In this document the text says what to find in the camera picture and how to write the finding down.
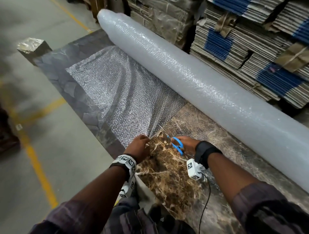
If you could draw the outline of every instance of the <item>blue stripe on cardboard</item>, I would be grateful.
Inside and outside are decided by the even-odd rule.
[[[275,63],[268,64],[257,76],[257,81],[269,88],[271,91],[284,97],[285,94],[292,88],[303,83],[303,79],[299,76],[280,68],[279,70],[272,70],[271,67],[277,67]]]
[[[232,45],[233,39],[228,36],[224,38],[219,32],[209,28],[204,50],[224,61],[229,55]]]
[[[309,17],[298,27],[293,37],[309,45]]]
[[[213,3],[225,10],[241,16],[246,12],[251,0],[214,0]]]

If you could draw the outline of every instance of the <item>bubble wrap sheet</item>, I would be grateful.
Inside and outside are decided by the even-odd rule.
[[[309,192],[309,129],[124,14],[101,10],[110,40]]]
[[[174,90],[117,46],[109,46],[67,72],[102,112],[126,147],[138,134],[152,136],[186,103]]]

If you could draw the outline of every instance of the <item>concrete floor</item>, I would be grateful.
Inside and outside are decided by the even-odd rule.
[[[14,124],[61,98],[16,44],[35,37],[57,49],[88,34],[87,28],[99,29],[84,4],[56,0],[83,28],[53,1],[0,0],[0,92],[17,114]],[[67,103],[24,124],[22,132],[26,149],[14,148],[0,158],[0,233],[27,233],[52,206],[70,199],[112,162]]]

